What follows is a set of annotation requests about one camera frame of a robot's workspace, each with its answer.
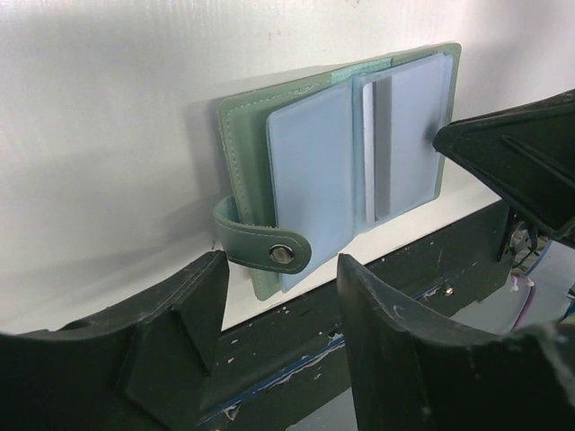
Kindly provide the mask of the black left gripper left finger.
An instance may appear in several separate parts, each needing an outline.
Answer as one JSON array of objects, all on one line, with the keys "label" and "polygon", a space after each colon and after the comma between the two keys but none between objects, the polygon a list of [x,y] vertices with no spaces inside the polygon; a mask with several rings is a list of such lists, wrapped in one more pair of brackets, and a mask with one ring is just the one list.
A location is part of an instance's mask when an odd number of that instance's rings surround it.
[{"label": "black left gripper left finger", "polygon": [[193,429],[228,279],[226,255],[211,251],[59,330],[4,334],[2,429]]}]

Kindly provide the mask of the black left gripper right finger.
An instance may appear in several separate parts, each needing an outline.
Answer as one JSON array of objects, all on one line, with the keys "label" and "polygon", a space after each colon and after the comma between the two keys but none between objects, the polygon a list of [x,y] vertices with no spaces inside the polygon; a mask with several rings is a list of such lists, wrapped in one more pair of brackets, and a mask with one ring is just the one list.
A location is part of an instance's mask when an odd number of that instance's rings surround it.
[{"label": "black left gripper right finger", "polygon": [[573,429],[572,324],[477,330],[348,254],[338,258],[337,289],[359,429]]}]

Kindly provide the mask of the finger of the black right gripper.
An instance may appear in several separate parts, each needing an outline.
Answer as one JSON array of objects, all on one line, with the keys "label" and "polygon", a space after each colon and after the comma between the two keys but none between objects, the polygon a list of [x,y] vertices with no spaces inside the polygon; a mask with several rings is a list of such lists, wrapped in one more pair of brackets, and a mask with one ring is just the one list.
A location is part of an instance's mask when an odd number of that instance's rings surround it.
[{"label": "finger of the black right gripper", "polygon": [[433,146],[538,232],[573,247],[573,91],[454,121],[437,132]]}]

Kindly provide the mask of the green leather card holder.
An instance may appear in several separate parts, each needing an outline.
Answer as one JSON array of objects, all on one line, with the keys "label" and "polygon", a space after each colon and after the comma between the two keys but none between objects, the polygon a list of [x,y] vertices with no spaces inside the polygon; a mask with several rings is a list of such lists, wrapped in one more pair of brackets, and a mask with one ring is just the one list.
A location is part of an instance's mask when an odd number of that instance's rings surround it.
[{"label": "green leather card holder", "polygon": [[[287,292],[355,237],[438,197],[433,147],[452,118],[462,48],[451,42],[359,61],[224,99],[218,124],[232,193],[214,218],[256,297]],[[366,219],[362,86],[393,78],[389,214]]]}]

